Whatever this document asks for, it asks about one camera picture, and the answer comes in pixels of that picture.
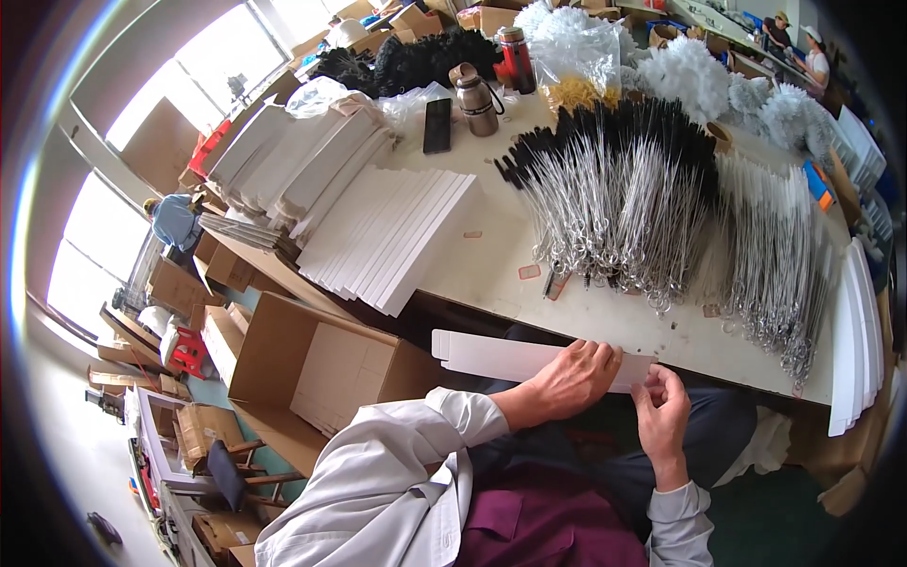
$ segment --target black chair cushion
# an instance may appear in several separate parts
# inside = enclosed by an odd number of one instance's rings
[[[239,512],[246,500],[249,485],[233,462],[233,455],[227,452],[224,442],[218,439],[208,451],[208,470],[214,477],[214,484],[227,499],[233,512]]]

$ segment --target maroon shirt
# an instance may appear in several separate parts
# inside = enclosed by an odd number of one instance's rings
[[[648,567],[642,543],[591,479],[520,464],[476,479],[456,567]]]

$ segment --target person's left hand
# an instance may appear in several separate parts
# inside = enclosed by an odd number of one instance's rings
[[[511,431],[566,419],[608,392],[622,361],[622,348],[578,339],[539,374],[490,398],[501,409]]]

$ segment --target hand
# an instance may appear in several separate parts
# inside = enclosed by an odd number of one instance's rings
[[[689,396],[678,375],[653,364],[646,384],[631,386],[639,422],[639,442],[655,469],[656,489],[676,490],[689,482],[683,434],[689,419]]]
[[[578,339],[539,374],[489,397],[501,409],[511,431],[566,419],[608,392],[622,361],[622,348]]]

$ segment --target white sleeve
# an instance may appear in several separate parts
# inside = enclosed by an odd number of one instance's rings
[[[327,442],[302,495],[261,532],[258,561],[285,564],[278,557],[291,542],[330,536],[339,545],[341,534],[359,532],[411,487],[427,482],[427,465],[508,430],[488,396],[441,387],[425,399],[359,408]],[[292,564],[317,562],[303,560],[303,549],[293,551],[298,561]]]
[[[715,526],[706,518],[712,503],[708,492],[692,481],[669,493],[652,492],[646,542],[652,567],[712,567],[708,536]]]
[[[813,71],[828,75],[828,58],[825,57],[825,54],[815,54],[815,57],[813,57]]]

